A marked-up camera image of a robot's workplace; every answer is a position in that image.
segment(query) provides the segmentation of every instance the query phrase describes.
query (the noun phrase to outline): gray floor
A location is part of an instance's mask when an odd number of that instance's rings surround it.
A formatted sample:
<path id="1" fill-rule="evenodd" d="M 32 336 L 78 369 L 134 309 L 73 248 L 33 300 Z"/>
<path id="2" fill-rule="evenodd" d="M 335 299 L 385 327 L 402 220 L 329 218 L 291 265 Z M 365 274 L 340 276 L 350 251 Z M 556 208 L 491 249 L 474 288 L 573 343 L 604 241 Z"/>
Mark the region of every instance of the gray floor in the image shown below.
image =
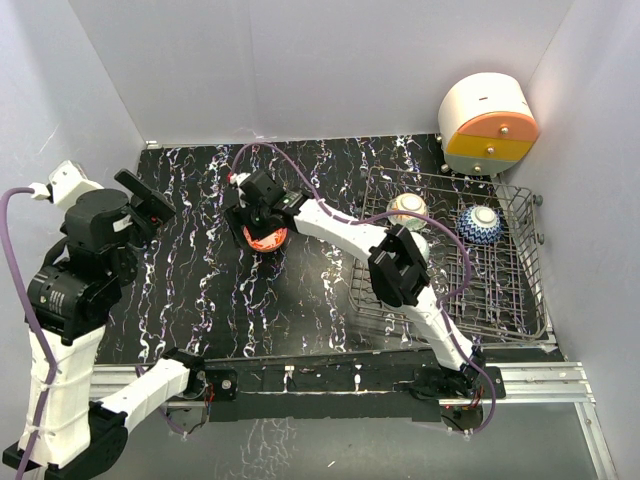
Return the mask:
<path id="1" fill-rule="evenodd" d="M 152 415 L 100 478 L 596 478 L 572 404 L 498 408 L 470 442 L 394 419 L 207 424 L 182 441 Z"/>

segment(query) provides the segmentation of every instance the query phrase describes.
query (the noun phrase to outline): black marble table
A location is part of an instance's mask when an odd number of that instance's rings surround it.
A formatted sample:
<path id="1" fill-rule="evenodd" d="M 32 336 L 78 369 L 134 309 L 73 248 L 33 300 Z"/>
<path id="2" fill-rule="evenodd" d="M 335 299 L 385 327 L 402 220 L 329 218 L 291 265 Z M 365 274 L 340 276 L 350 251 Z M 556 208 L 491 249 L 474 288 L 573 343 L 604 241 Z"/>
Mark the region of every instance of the black marble table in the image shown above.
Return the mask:
<path id="1" fill-rule="evenodd" d="M 437 173 L 443 162 L 427 135 L 278 146 L 330 205 L 352 215 L 370 167 Z M 154 362 L 173 346 L 206 358 L 417 346 L 404 322 L 358 318 L 348 299 L 353 259 L 338 248 L 297 234 L 274 253 L 235 247 L 222 212 L 232 201 L 226 179 L 239 148 L 142 152 L 139 175 L 171 198 L 177 214 L 113 309 L 98 362 Z M 258 168 L 285 186 L 301 183 L 270 149 L 247 151 L 239 170 Z"/>

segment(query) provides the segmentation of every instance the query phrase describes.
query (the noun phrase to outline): orange bowl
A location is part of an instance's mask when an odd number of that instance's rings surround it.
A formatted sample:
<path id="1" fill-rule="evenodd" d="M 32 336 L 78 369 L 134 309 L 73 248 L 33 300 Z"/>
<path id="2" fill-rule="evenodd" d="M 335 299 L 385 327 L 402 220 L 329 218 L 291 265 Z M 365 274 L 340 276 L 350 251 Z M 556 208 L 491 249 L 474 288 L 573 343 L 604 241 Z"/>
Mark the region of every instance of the orange bowl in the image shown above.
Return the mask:
<path id="1" fill-rule="evenodd" d="M 287 239 L 286 228 L 280 228 L 268 237 L 261 240 L 253 240 L 251 238 L 251 235 L 249 235 L 249 230 L 247 230 L 247 227 L 242 227 L 242 232 L 244 233 L 244 238 L 247 239 L 247 242 L 249 243 L 251 248 L 261 253 L 269 253 L 277 250 Z"/>

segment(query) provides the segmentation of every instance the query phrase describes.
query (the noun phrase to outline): wire basket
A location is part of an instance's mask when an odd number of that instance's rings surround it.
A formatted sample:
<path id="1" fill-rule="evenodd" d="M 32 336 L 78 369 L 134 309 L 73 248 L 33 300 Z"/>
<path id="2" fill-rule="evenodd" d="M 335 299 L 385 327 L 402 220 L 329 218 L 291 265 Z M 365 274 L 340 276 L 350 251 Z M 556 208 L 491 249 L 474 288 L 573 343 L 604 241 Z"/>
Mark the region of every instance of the wire basket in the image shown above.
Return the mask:
<path id="1" fill-rule="evenodd" d="M 420 195 L 428 215 L 452 231 L 460 213 L 473 205 L 488 206 L 500 216 L 503 233 L 497 243 L 484 246 L 462 240 L 473 278 L 469 288 L 448 304 L 460 331 L 484 344 L 542 340 L 547 316 L 538 260 L 543 237 L 536 232 L 535 195 L 511 185 L 375 166 L 369 170 L 361 217 L 386 211 L 389 201 L 405 192 Z M 440 230 L 426 226 L 421 233 L 429 243 L 429 276 L 440 297 L 462 284 L 462 255 Z M 359 260 L 353 265 L 349 300 L 360 315 L 402 318 L 376 298 L 367 265 Z"/>

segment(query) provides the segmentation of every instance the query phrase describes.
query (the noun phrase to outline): white wall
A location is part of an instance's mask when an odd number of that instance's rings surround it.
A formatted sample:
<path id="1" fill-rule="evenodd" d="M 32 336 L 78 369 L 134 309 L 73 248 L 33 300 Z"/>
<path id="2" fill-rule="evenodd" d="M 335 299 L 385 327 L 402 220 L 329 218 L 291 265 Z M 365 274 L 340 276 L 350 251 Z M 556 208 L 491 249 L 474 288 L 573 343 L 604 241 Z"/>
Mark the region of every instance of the white wall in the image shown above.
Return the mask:
<path id="1" fill-rule="evenodd" d="M 526 85 L 571 0 L 70 0 L 146 140 L 437 131 L 460 78 Z"/>
<path id="2" fill-rule="evenodd" d="M 143 141 L 66 0 L 0 1 L 0 191 L 45 181 L 62 160 L 95 180 L 133 168 Z M 60 238 L 62 212 L 17 197 L 11 235 L 25 281 Z M 31 353 L 24 314 L 0 256 L 0 450 L 18 440 Z M 0 466 L 0 478 L 15 471 Z"/>
<path id="3" fill-rule="evenodd" d="M 575 2 L 529 85 L 542 133 L 511 178 L 545 198 L 549 310 L 585 364 L 622 479 L 640 470 L 638 45 L 638 2 Z"/>

